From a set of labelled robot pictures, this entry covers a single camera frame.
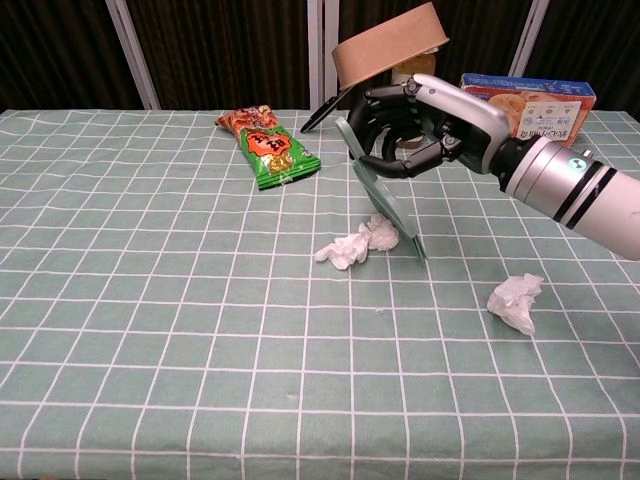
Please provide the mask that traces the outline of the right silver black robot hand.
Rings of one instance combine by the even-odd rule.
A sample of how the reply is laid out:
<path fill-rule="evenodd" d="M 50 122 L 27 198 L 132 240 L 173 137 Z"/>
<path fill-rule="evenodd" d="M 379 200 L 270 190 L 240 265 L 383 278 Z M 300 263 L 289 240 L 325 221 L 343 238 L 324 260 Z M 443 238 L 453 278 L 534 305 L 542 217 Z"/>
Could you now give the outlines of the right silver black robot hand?
<path fill-rule="evenodd" d="M 366 90 L 347 122 L 364 150 L 355 157 L 385 178 L 413 178 L 455 160 L 487 174 L 511 138 L 502 110 L 427 74 Z"/>

